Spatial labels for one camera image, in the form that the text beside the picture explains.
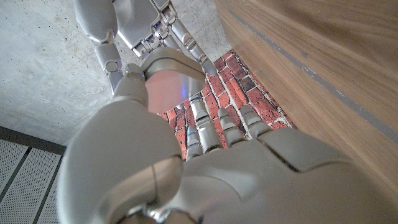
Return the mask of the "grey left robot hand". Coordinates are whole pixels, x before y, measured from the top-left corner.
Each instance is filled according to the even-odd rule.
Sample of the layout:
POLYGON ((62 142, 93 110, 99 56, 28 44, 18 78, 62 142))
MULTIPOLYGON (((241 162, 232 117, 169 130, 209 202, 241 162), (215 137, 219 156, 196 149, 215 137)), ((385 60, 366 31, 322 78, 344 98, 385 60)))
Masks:
POLYGON ((130 64, 113 99, 80 129, 58 173, 61 223, 396 223, 397 206, 342 152, 244 113, 227 115, 227 149, 184 161, 168 123, 148 111, 130 64))

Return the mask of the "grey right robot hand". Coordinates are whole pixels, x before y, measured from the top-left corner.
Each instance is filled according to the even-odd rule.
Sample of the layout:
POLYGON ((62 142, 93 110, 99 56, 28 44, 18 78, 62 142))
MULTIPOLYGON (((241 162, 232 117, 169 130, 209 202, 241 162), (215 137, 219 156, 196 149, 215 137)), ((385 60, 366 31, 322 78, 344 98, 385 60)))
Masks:
POLYGON ((160 46, 178 50, 177 40, 204 71, 217 69, 183 25, 167 0, 75 0, 76 20, 94 43, 95 54, 114 92, 123 77, 121 57, 114 40, 118 35, 139 59, 160 46))

